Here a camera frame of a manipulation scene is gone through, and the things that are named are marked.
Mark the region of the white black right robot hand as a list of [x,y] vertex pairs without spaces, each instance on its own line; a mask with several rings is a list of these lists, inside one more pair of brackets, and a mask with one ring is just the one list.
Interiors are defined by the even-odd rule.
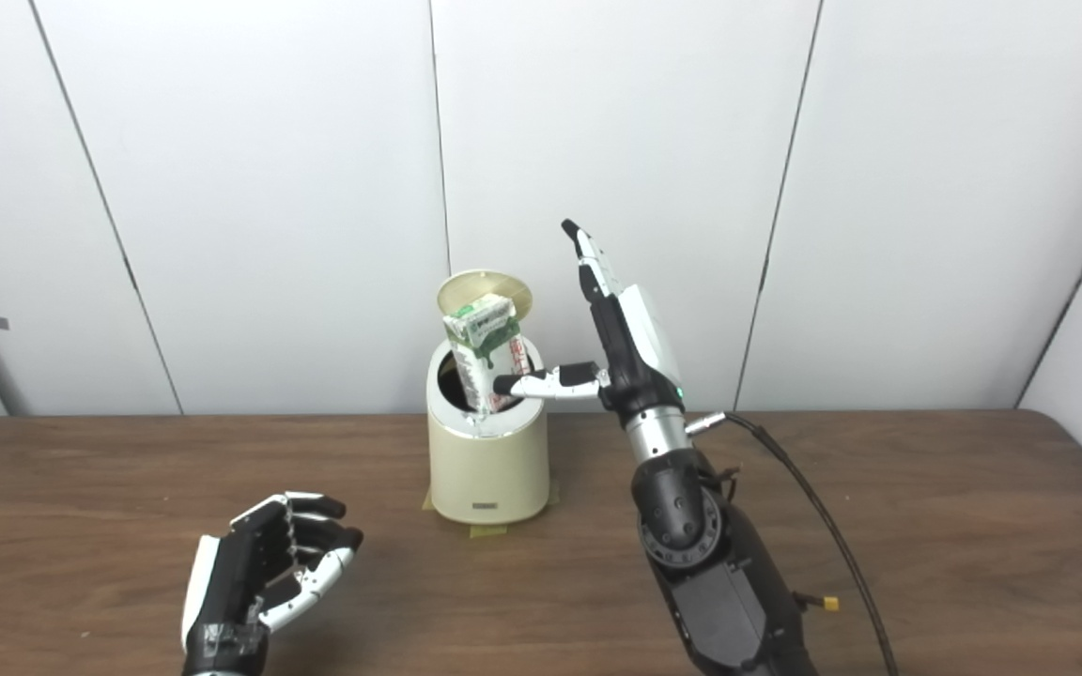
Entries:
[[639,284],[622,284],[607,254],[573,220],[560,223],[579,261],[580,291],[595,326],[606,364],[555,364],[549,371],[497,376],[493,392],[518,399],[589,401],[623,423],[645,410],[686,410],[677,360]]

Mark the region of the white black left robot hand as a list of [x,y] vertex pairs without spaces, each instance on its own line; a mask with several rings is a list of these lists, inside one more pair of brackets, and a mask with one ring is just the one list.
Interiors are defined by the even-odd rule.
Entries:
[[347,505],[286,491],[199,538],[180,638],[184,675],[261,675],[270,635],[324,598],[362,544],[343,523]]

